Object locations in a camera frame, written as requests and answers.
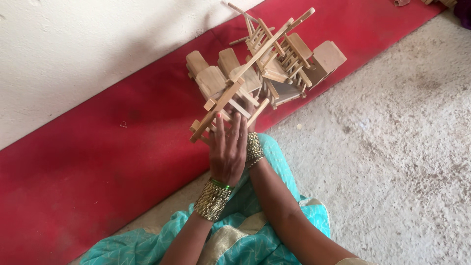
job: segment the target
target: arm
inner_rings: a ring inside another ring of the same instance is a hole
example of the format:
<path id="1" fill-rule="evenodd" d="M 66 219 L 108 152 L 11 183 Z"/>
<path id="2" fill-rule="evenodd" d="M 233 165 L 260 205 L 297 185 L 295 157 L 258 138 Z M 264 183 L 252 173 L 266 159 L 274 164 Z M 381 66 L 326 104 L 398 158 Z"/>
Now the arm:
<path id="1" fill-rule="evenodd" d="M 247 110 L 252 113 L 253 106 L 247 104 Z M 254 132 L 254 129 L 253 123 L 248 132 Z M 283 244 L 302 264 L 334 265 L 345 258 L 357 257 L 330 240 L 309 222 L 266 158 L 254 164 L 249 174 L 268 221 Z"/>
<path id="2" fill-rule="evenodd" d="M 244 171 L 247 119 L 236 113 L 229 137 L 226 139 L 221 113 L 217 113 L 216 128 L 216 133 L 210 132 L 211 178 L 233 187 Z M 212 224 L 212 221 L 203 218 L 195 210 L 170 244 L 160 264 L 196 264 Z"/>

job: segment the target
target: gray floor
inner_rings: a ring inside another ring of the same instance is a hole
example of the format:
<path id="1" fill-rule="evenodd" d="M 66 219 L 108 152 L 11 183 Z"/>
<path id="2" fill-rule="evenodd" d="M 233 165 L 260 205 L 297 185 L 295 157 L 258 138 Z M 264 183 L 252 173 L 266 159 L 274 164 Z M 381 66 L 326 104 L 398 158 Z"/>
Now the gray floor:
<path id="1" fill-rule="evenodd" d="M 275 138 L 332 239 L 380 264 L 470 264 L 471 31 L 447 11 L 296 111 Z M 159 231 L 208 174 L 120 232 Z"/>

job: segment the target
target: purple cloth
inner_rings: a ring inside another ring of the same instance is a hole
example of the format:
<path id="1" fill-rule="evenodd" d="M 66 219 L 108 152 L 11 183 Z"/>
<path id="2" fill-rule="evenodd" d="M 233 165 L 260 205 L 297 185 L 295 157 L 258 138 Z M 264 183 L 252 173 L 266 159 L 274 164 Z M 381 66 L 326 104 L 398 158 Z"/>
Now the purple cloth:
<path id="1" fill-rule="evenodd" d="M 460 18 L 461 25 L 471 29 L 471 0 L 457 0 L 455 5 L 455 16 Z"/>

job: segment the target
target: red carpet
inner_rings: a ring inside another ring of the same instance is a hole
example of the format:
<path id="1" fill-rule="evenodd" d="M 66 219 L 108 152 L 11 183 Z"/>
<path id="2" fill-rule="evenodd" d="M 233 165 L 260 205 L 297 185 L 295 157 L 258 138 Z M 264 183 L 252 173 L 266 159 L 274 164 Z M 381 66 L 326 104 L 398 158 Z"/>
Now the red carpet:
<path id="1" fill-rule="evenodd" d="M 307 98 L 270 107 L 264 131 L 443 10 L 420 0 L 267 0 L 250 11 L 278 29 L 308 8 L 294 31 L 314 49 L 334 41 L 348 58 Z M 187 76 L 185 56 L 210 65 L 246 36 L 237 17 L 146 66 L 0 151 L 2 264 L 66 264 L 208 169 L 208 148 L 191 144 L 204 100 Z M 245 44 L 234 46 L 241 62 Z"/>

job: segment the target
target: stack of bangles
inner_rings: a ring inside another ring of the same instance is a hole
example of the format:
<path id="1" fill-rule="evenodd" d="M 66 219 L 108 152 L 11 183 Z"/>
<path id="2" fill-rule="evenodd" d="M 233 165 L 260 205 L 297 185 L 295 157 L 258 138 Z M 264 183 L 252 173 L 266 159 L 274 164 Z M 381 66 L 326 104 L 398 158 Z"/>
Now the stack of bangles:
<path id="1" fill-rule="evenodd" d="M 247 169 L 250 169 L 264 157 L 265 154 L 257 133 L 249 133 L 247 138 Z M 217 221 L 233 189 L 234 187 L 210 178 L 205 184 L 200 198 L 195 202 L 195 211 L 209 221 Z"/>

